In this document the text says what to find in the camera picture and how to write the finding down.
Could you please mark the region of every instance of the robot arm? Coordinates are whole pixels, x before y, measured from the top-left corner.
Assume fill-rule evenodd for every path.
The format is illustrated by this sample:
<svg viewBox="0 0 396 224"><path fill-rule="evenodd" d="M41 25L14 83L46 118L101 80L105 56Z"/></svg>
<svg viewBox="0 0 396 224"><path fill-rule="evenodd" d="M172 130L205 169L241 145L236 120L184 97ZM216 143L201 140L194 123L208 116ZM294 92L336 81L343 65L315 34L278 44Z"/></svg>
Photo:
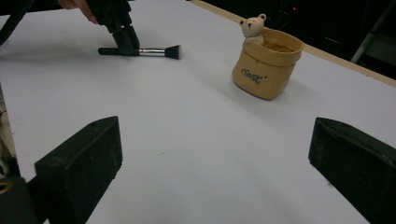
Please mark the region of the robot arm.
<svg viewBox="0 0 396 224"><path fill-rule="evenodd" d="M102 55L138 56L140 44L132 20L131 7L127 0L87 0L93 15L113 35L117 48L100 48Z"/></svg>

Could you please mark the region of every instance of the dark background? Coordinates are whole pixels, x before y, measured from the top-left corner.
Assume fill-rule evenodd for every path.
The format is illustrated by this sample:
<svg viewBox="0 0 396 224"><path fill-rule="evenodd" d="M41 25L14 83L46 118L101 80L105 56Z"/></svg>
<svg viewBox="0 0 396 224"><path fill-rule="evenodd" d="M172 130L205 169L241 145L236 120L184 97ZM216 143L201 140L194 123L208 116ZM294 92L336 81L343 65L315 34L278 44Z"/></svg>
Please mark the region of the dark background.
<svg viewBox="0 0 396 224"><path fill-rule="evenodd" d="M243 18L265 13L265 26L350 61L390 0L204 0ZM396 8L379 32L396 38ZM369 56L359 65L396 79L396 66Z"/></svg>
<svg viewBox="0 0 396 224"><path fill-rule="evenodd" d="M16 7L17 4L25 0L1 0L0 1L0 15L9 15ZM35 0L30 7L29 11L44 11L61 9L57 4L57 0Z"/></svg>

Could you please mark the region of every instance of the paper bag pot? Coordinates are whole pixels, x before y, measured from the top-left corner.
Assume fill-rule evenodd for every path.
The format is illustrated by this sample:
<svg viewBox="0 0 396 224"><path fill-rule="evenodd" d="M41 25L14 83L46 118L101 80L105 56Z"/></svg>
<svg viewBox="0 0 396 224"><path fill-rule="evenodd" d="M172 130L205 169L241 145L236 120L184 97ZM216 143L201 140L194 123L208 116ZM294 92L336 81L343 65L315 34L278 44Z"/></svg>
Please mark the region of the paper bag pot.
<svg viewBox="0 0 396 224"><path fill-rule="evenodd" d="M264 44L244 43L233 69L233 82L244 91L273 100L288 85L304 43L278 30L264 29Z"/></svg>

